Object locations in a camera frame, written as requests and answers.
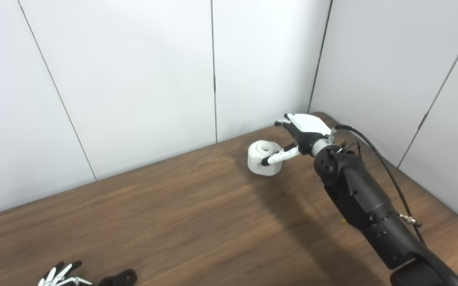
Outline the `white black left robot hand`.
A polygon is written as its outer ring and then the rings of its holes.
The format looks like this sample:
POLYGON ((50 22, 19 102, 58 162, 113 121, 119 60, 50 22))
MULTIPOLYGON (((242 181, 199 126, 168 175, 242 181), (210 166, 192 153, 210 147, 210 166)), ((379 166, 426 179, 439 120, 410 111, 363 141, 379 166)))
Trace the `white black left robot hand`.
POLYGON ((65 264, 59 262, 38 281, 37 286, 94 286, 91 281, 71 273, 80 268, 82 261, 65 264))

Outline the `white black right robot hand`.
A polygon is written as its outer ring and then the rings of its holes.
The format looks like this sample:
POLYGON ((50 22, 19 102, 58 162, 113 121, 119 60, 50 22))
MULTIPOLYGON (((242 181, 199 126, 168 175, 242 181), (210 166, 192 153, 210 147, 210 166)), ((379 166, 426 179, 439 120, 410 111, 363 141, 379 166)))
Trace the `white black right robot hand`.
POLYGON ((310 114, 285 114, 275 126, 281 126, 294 142, 262 159, 262 166, 278 164, 299 155, 316 157, 323 148, 333 144, 332 130, 317 116, 310 114))

